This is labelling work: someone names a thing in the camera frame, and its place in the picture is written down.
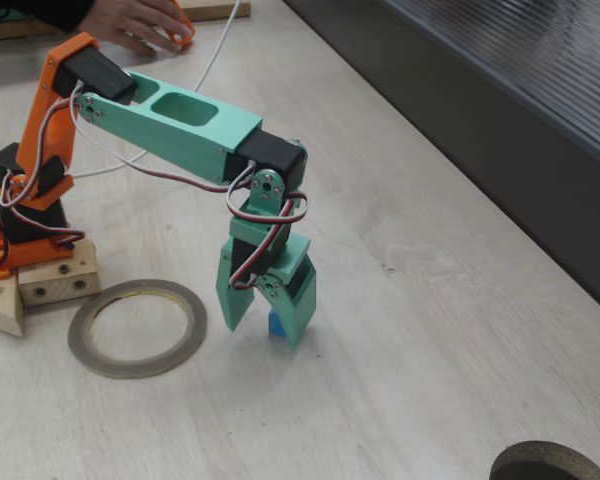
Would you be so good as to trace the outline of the person's hand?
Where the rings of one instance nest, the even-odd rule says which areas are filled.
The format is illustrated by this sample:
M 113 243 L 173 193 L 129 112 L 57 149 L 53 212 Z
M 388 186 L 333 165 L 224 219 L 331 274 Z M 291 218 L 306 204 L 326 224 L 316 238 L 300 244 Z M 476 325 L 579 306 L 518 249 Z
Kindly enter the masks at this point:
M 186 38 L 192 30 L 185 21 L 186 16 L 173 1 L 102 0 L 93 3 L 78 30 L 150 57 L 156 54 L 154 47 L 171 53 L 181 50 L 155 27 Z

